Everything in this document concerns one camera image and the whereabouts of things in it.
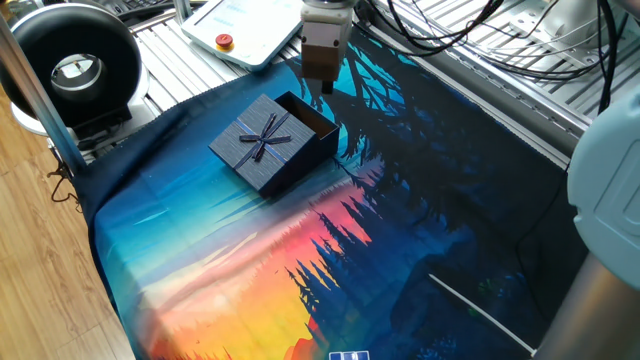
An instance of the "white cable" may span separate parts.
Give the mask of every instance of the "white cable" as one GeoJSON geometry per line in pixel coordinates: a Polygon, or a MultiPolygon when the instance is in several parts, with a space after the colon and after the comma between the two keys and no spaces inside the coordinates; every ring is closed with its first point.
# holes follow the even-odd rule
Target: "white cable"
{"type": "Polygon", "coordinates": [[[443,288],[447,289],[450,293],[452,293],[453,295],[455,295],[456,297],[458,297],[458,299],[464,301],[465,303],[467,303],[467,305],[471,306],[475,311],[479,312],[482,316],[484,316],[485,318],[487,318],[487,320],[491,321],[495,326],[497,326],[500,330],[502,330],[505,334],[509,335],[509,337],[511,337],[513,340],[515,340],[518,344],[520,344],[523,348],[525,348],[530,354],[531,357],[533,357],[533,355],[535,354],[536,350],[534,348],[532,348],[531,346],[527,345],[527,343],[525,343],[524,341],[522,341],[522,339],[520,339],[519,337],[516,336],[516,334],[512,333],[509,329],[507,329],[504,325],[500,324],[498,322],[498,320],[494,319],[493,317],[491,317],[491,315],[487,314],[486,312],[484,312],[484,310],[480,309],[478,306],[476,306],[476,304],[472,303],[469,299],[467,299],[466,297],[462,296],[460,293],[458,293],[457,291],[453,290],[451,287],[449,287],[447,284],[443,283],[440,279],[438,279],[437,277],[435,277],[433,274],[429,274],[429,276],[438,284],[440,284],[440,286],[442,286],[443,288]]]}
{"type": "MultiPolygon", "coordinates": [[[[585,23],[585,24],[583,24],[583,25],[580,25],[580,26],[578,26],[577,28],[575,28],[575,29],[573,29],[573,30],[569,31],[568,33],[566,33],[566,34],[564,34],[564,35],[562,35],[562,36],[558,36],[557,38],[553,38],[552,40],[545,41],[545,42],[540,42],[540,43],[535,43],[535,44],[531,44],[531,45],[525,45],[525,46],[520,46],[520,47],[512,47],[512,48],[503,48],[503,47],[484,47],[484,46],[482,46],[482,45],[478,45],[478,44],[474,44],[473,46],[476,46],[476,47],[484,47],[485,49],[487,49],[487,50],[489,50],[489,51],[493,51],[493,50],[522,50],[522,49],[527,49],[527,48],[531,48],[531,47],[539,47],[539,46],[542,46],[542,45],[547,45],[547,44],[552,44],[552,43],[554,43],[554,42],[558,42],[558,41],[560,41],[560,40],[562,40],[562,39],[564,39],[564,38],[566,38],[566,37],[570,36],[570,35],[571,35],[571,34],[573,34],[574,32],[581,30],[583,27],[588,26],[588,25],[591,25],[591,23],[592,23],[592,22],[594,22],[594,21],[595,21],[595,20],[591,20],[591,21],[589,21],[588,23],[585,23]]],[[[595,33],[595,34],[591,35],[591,37],[590,37],[589,39],[592,39],[592,38],[593,38],[594,36],[596,36],[596,35],[597,35],[597,33],[595,33]]],[[[514,38],[514,39],[527,40],[527,39],[528,39],[528,37],[526,37],[526,38],[514,38]]]]}
{"type": "Polygon", "coordinates": [[[579,43],[577,43],[577,44],[575,44],[575,45],[573,45],[571,47],[568,47],[566,49],[557,50],[557,51],[553,51],[553,52],[550,52],[550,53],[544,53],[544,54],[539,54],[539,55],[513,55],[513,54],[505,54],[505,53],[501,53],[501,52],[497,52],[497,51],[486,52],[486,51],[483,51],[483,49],[481,49],[480,47],[478,47],[478,49],[483,51],[484,52],[483,55],[485,55],[485,56],[502,55],[502,56],[506,56],[506,57],[517,57],[517,58],[545,57],[545,56],[560,54],[560,53],[563,53],[563,52],[567,52],[567,51],[569,51],[571,49],[574,49],[574,48],[576,48],[576,47],[588,42],[589,40],[593,39],[594,37],[596,37],[596,35],[598,35],[598,33],[595,33],[595,34],[589,36],[588,38],[580,41],[579,43]]]}

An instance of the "orange sky print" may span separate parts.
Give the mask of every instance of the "orange sky print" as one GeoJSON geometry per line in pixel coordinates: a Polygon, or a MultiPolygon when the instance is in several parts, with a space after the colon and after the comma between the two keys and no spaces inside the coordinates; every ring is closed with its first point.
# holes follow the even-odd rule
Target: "orange sky print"
{"type": "Polygon", "coordinates": [[[311,261],[321,259],[311,239],[332,239],[316,211],[330,213],[333,222],[370,241],[340,202],[350,198],[361,201],[362,191],[350,185],[334,189],[301,219],[281,224],[284,231],[257,235],[228,261],[185,285],[183,291],[198,284],[197,291],[155,314],[163,325],[156,329],[151,355],[166,360],[312,358],[316,345],[307,325],[313,321],[286,269],[294,270],[300,261],[315,271],[311,261]]]}

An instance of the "red button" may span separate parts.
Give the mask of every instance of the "red button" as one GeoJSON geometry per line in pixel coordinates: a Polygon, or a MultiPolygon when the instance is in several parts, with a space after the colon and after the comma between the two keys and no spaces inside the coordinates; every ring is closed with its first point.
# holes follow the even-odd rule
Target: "red button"
{"type": "Polygon", "coordinates": [[[233,38],[229,34],[220,34],[216,37],[216,44],[221,48],[228,48],[233,44],[233,38]]]}

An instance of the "black cable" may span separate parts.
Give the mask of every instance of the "black cable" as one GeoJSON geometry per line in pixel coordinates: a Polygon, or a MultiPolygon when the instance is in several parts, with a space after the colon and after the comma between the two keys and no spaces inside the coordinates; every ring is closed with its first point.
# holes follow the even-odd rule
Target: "black cable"
{"type": "MultiPolygon", "coordinates": [[[[484,21],[486,21],[493,13],[495,13],[495,11],[498,9],[498,7],[502,4],[501,0],[498,0],[498,1],[489,0],[487,2],[487,5],[483,8],[483,10],[480,12],[480,14],[476,17],[476,19],[474,19],[474,20],[472,20],[470,22],[471,25],[465,27],[465,29],[463,29],[463,30],[448,34],[447,36],[441,36],[441,37],[420,37],[420,36],[413,36],[413,35],[408,33],[407,29],[404,27],[404,24],[403,24],[402,20],[400,19],[399,15],[397,14],[397,12],[395,10],[395,7],[393,6],[393,1],[392,0],[388,0],[388,4],[389,4],[390,12],[391,12],[392,16],[394,17],[395,25],[392,24],[389,20],[387,20],[386,16],[383,15],[382,12],[378,9],[378,7],[375,6],[375,4],[373,3],[373,0],[367,0],[367,1],[369,2],[370,6],[374,9],[374,11],[377,13],[378,17],[380,19],[382,19],[382,21],[390,29],[392,29],[397,34],[402,35],[408,42],[410,42],[416,48],[421,49],[421,50],[427,50],[427,52],[420,53],[420,52],[414,52],[414,51],[402,51],[402,50],[399,50],[399,49],[395,48],[394,46],[386,43],[385,41],[380,40],[377,36],[371,34],[368,30],[366,30],[360,24],[354,23],[354,25],[356,27],[358,27],[360,30],[362,30],[363,33],[366,36],[370,37],[373,40],[376,40],[376,41],[380,42],[383,46],[393,50],[394,52],[396,52],[398,54],[406,55],[406,56],[418,56],[418,57],[432,56],[432,55],[435,55],[437,53],[440,53],[440,52],[448,49],[449,47],[454,46],[454,44],[459,42],[463,37],[466,37],[467,34],[471,30],[473,30],[477,26],[481,25],[484,21]],[[441,39],[443,39],[445,37],[451,37],[451,36],[456,36],[456,38],[454,38],[449,43],[445,43],[443,45],[435,46],[435,47],[434,46],[425,46],[425,45],[422,45],[422,44],[419,44],[419,43],[416,42],[416,41],[427,41],[427,40],[441,40],[441,39]]],[[[544,17],[549,13],[551,8],[553,6],[555,6],[556,3],[557,3],[557,0],[556,0],[556,2],[554,2],[551,6],[549,6],[545,10],[545,12],[541,15],[540,19],[538,20],[538,23],[536,24],[536,27],[542,22],[544,17]]],[[[495,66],[497,68],[500,68],[500,69],[502,69],[504,71],[515,73],[515,74],[518,74],[518,75],[521,75],[521,76],[527,76],[527,77],[531,77],[531,78],[534,78],[534,79],[547,80],[547,81],[567,81],[567,80],[572,80],[572,79],[578,78],[578,77],[588,73],[595,66],[597,66],[599,64],[599,62],[598,62],[596,64],[593,64],[593,65],[590,65],[590,66],[586,66],[586,67],[583,67],[583,68],[580,68],[580,69],[567,70],[567,71],[551,71],[551,72],[549,72],[549,71],[539,71],[539,70],[525,69],[525,68],[522,68],[522,67],[519,67],[519,66],[511,65],[509,63],[503,62],[503,61],[498,60],[498,59],[491,58],[491,57],[487,57],[487,56],[482,56],[482,57],[483,57],[483,59],[485,59],[486,61],[491,63],[493,66],[495,66]]]]}
{"type": "Polygon", "coordinates": [[[611,85],[613,83],[613,76],[616,68],[616,58],[618,55],[618,34],[616,33],[616,22],[613,18],[613,11],[607,0],[598,0],[598,7],[602,10],[604,15],[604,21],[607,25],[607,32],[609,35],[609,61],[607,64],[607,73],[604,78],[604,87],[602,89],[602,96],[600,97],[600,106],[598,113],[603,112],[611,103],[611,85]]]}
{"type": "Polygon", "coordinates": [[[544,210],[542,210],[540,215],[531,224],[531,226],[527,229],[527,231],[525,231],[522,234],[522,236],[520,236],[518,238],[518,240],[516,240],[516,243],[515,243],[515,246],[514,246],[514,251],[516,253],[516,259],[518,260],[518,265],[520,266],[520,269],[522,270],[522,276],[524,276],[524,281],[525,281],[525,283],[527,285],[527,288],[529,289],[529,293],[531,294],[531,299],[533,300],[533,303],[535,304],[536,308],[538,308],[538,312],[540,312],[540,315],[546,321],[549,321],[549,318],[542,311],[542,307],[540,306],[540,304],[538,302],[538,299],[537,299],[537,297],[535,295],[535,292],[533,291],[533,287],[531,285],[531,281],[529,281],[529,279],[528,279],[528,276],[527,276],[526,271],[524,269],[524,264],[522,263],[522,257],[520,256],[520,246],[522,245],[524,240],[527,237],[529,237],[529,235],[531,235],[538,228],[538,226],[540,226],[540,223],[542,222],[542,220],[544,220],[546,215],[549,213],[549,211],[551,210],[551,207],[553,207],[553,204],[555,204],[555,202],[558,200],[558,196],[560,196],[560,191],[562,191],[562,188],[563,188],[562,185],[566,182],[565,178],[566,178],[567,173],[569,171],[569,165],[570,164],[571,164],[571,162],[569,162],[569,164],[567,164],[567,166],[564,168],[564,171],[562,171],[562,174],[560,175],[560,181],[558,182],[558,186],[556,187],[555,193],[551,197],[551,201],[549,201],[547,206],[545,206],[544,210]]]}
{"type": "Polygon", "coordinates": [[[409,34],[408,30],[406,29],[404,23],[402,22],[402,20],[400,19],[400,16],[398,15],[395,6],[394,6],[394,2],[392,0],[387,0],[387,4],[389,6],[389,12],[391,13],[395,25],[392,24],[392,22],[390,22],[385,15],[382,14],[382,12],[380,11],[380,9],[378,9],[378,7],[373,3],[373,0],[367,0],[369,2],[369,5],[371,6],[371,8],[373,8],[373,10],[376,12],[376,14],[378,15],[378,17],[380,19],[382,19],[382,21],[394,32],[402,35],[405,39],[407,39],[407,41],[409,41],[413,46],[415,46],[416,48],[420,49],[420,50],[425,50],[427,52],[425,53],[412,53],[411,55],[414,56],[431,56],[431,55],[435,55],[438,54],[454,45],[456,45],[457,43],[460,42],[461,39],[465,39],[467,37],[467,34],[473,30],[475,27],[478,26],[479,23],[485,21],[487,18],[489,18],[493,13],[495,13],[495,11],[498,9],[498,7],[500,6],[500,4],[502,4],[503,0],[489,0],[487,2],[487,5],[483,8],[483,10],[480,12],[480,14],[476,17],[475,20],[471,21],[471,25],[465,27],[464,29],[460,30],[460,31],[456,31],[454,33],[451,34],[447,34],[447,35],[443,35],[443,36],[414,36],[409,34]],[[442,42],[441,40],[444,39],[450,39],[453,38],[451,41],[449,42],[442,42]],[[436,46],[432,46],[432,45],[423,45],[418,43],[417,41],[441,41],[440,45],[436,45],[436,46]]]}
{"type": "MultiPolygon", "coordinates": [[[[427,15],[425,15],[424,11],[422,11],[420,9],[420,7],[418,6],[418,2],[416,0],[411,0],[411,2],[413,3],[413,6],[416,8],[416,11],[418,11],[418,13],[422,16],[422,19],[424,20],[424,22],[427,24],[427,26],[429,26],[429,30],[431,30],[431,34],[436,33],[436,30],[433,28],[433,26],[431,26],[431,22],[429,21],[429,19],[427,18],[427,15]]],[[[442,35],[440,37],[434,38],[434,39],[439,39],[439,38],[447,38],[447,37],[451,37],[452,34],[446,34],[446,35],[442,35]]],[[[462,42],[460,44],[456,44],[454,46],[464,46],[467,41],[469,40],[469,36],[465,35],[464,40],[462,40],[462,42]]]]}
{"type": "MultiPolygon", "coordinates": [[[[605,85],[602,88],[602,95],[600,97],[600,104],[606,104],[606,106],[604,108],[598,108],[598,114],[600,114],[602,111],[604,111],[607,107],[608,104],[611,102],[611,84],[613,83],[613,80],[610,80],[610,83],[607,86],[607,78],[609,76],[608,72],[605,70],[604,68],[604,57],[602,55],[602,27],[600,24],[600,17],[602,16],[601,13],[601,8],[600,5],[598,4],[598,58],[600,59],[600,70],[602,71],[602,77],[605,78],[605,85]]],[[[616,36],[615,36],[615,43],[616,43],[616,52],[617,52],[617,45],[618,42],[620,41],[620,38],[622,37],[622,32],[624,31],[625,26],[627,25],[627,20],[629,19],[629,14],[625,13],[624,16],[622,17],[622,22],[620,23],[620,28],[619,30],[617,30],[616,36]]]]}
{"type": "Polygon", "coordinates": [[[82,210],[80,210],[80,200],[78,200],[78,197],[72,193],[67,193],[67,197],[65,197],[64,199],[56,199],[56,193],[58,192],[58,190],[60,189],[60,185],[62,184],[62,182],[65,179],[68,179],[68,172],[66,171],[66,169],[63,167],[64,164],[62,163],[58,163],[58,168],[56,169],[56,171],[52,171],[50,173],[47,174],[47,178],[50,178],[54,175],[56,176],[60,176],[60,180],[58,181],[58,183],[56,184],[56,187],[53,188],[53,192],[51,193],[51,201],[53,202],[65,202],[69,199],[74,199],[76,201],[76,211],[79,213],[82,213],[82,210]]]}

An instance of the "metal pole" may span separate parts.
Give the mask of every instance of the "metal pole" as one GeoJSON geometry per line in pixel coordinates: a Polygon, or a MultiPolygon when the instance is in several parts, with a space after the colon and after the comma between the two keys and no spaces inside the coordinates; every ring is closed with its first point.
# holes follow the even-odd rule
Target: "metal pole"
{"type": "Polygon", "coordinates": [[[640,291],[589,254],[533,359],[640,359],[640,291]]]}
{"type": "Polygon", "coordinates": [[[182,25],[191,15],[191,3],[189,0],[174,0],[176,7],[176,22],[182,25]]]}
{"type": "Polygon", "coordinates": [[[47,130],[47,135],[55,144],[69,170],[76,174],[87,164],[2,16],[0,16],[0,61],[47,130]]]}

